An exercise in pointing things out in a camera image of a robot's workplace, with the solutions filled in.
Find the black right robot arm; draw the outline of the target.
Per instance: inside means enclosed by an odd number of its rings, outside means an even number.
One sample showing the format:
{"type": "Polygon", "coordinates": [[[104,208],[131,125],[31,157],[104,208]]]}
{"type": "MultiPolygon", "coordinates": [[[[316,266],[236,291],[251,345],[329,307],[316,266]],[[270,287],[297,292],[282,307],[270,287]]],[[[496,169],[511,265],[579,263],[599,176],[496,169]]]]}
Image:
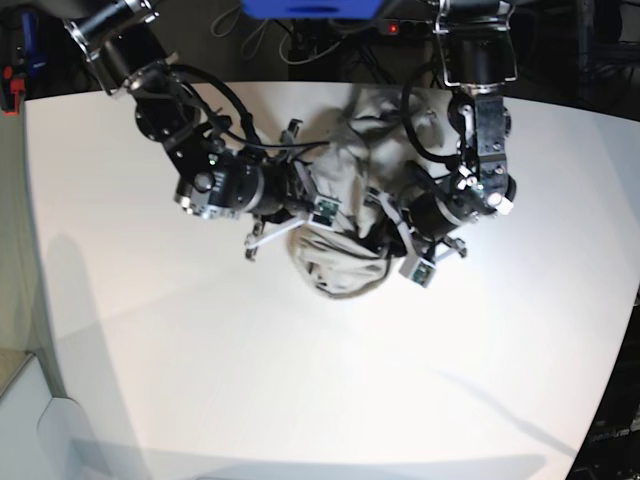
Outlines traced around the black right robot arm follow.
{"type": "Polygon", "coordinates": [[[150,27],[149,1],[41,1],[62,21],[109,96],[135,102],[141,134],[160,144],[177,170],[174,200],[203,219],[249,215],[245,256],[273,238],[321,218],[321,196],[300,157],[293,119],[276,144],[261,140],[252,114],[216,76],[176,63],[150,27]]]}

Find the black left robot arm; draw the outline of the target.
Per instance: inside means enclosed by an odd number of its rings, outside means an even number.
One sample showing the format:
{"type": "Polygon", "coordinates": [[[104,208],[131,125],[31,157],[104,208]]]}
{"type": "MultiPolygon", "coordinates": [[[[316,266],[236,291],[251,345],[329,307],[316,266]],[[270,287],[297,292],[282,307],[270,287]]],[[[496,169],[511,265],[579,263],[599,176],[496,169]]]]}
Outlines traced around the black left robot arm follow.
{"type": "Polygon", "coordinates": [[[505,142],[511,117],[502,89],[517,77],[510,36],[512,1],[432,1],[429,4],[437,72],[451,91],[447,119],[458,135],[452,154],[428,150],[413,124],[410,97],[433,65],[418,67],[401,93],[400,119],[416,158],[402,167],[378,202],[394,224],[393,256],[405,268],[431,270],[445,245],[460,256],[465,244],[451,234],[479,218],[507,215],[516,182],[505,142]]]}

